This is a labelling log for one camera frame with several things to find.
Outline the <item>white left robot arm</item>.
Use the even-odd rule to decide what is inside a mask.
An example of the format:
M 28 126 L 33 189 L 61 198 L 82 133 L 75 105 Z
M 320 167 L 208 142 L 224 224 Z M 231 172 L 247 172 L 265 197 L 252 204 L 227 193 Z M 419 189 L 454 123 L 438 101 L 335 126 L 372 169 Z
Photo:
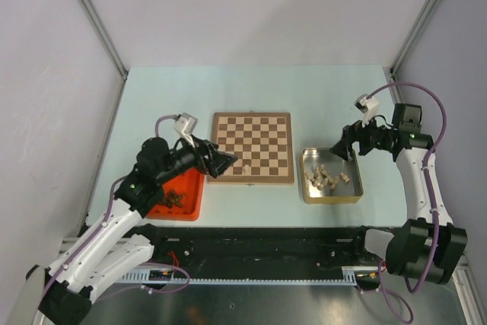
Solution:
M 184 142 L 180 148 L 169 147 L 160 137 L 146 140 L 130 173 L 112 185 L 105 213 L 46 269 L 39 311 L 54 324 L 79 324 L 127 272 L 163 262 L 168 246 L 150 225 L 119 249 L 113 246 L 164 198 L 164 184 L 191 169 L 217 178 L 235 161 L 236 155 L 219 151 L 208 140 Z

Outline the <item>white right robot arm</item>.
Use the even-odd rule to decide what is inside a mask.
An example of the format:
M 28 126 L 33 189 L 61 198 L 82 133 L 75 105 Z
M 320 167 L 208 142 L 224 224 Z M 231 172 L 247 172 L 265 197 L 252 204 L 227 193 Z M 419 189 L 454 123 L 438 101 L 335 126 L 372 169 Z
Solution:
M 391 153 L 399 170 L 406 197 L 406 223 L 391 232 L 369 228 L 364 238 L 351 246 L 352 259 L 368 265 L 377 257 L 384 260 L 388 273 L 418 284 L 444 285 L 450 281 L 466 248 L 468 237 L 457 228 L 443 203 L 435 173 L 434 145 L 422 133 L 422 108 L 396 104 L 392 123 L 377 124 L 378 101 L 360 97 L 355 106 L 363 113 L 359 121 L 342 130 L 341 139 L 330 151 L 345 161 L 373 150 Z

